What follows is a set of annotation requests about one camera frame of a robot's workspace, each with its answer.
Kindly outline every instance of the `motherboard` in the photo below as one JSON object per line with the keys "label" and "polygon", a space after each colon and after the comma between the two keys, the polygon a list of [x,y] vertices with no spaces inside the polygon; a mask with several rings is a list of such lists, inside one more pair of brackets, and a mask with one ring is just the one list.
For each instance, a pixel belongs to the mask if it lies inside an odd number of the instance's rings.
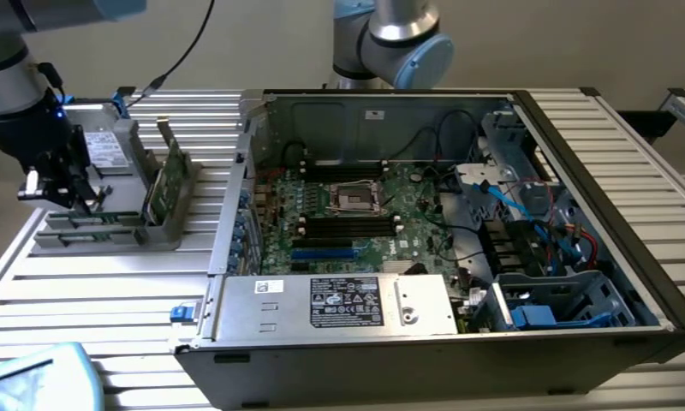
{"label": "motherboard", "polygon": [[408,270],[454,275],[430,167],[269,170],[256,187],[262,275]]}

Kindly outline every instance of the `power supply label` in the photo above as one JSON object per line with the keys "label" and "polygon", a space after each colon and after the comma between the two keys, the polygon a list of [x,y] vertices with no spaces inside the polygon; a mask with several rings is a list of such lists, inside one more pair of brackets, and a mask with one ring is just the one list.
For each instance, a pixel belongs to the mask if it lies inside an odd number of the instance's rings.
{"label": "power supply label", "polygon": [[312,278],[309,323],[314,328],[384,324],[377,277]]}

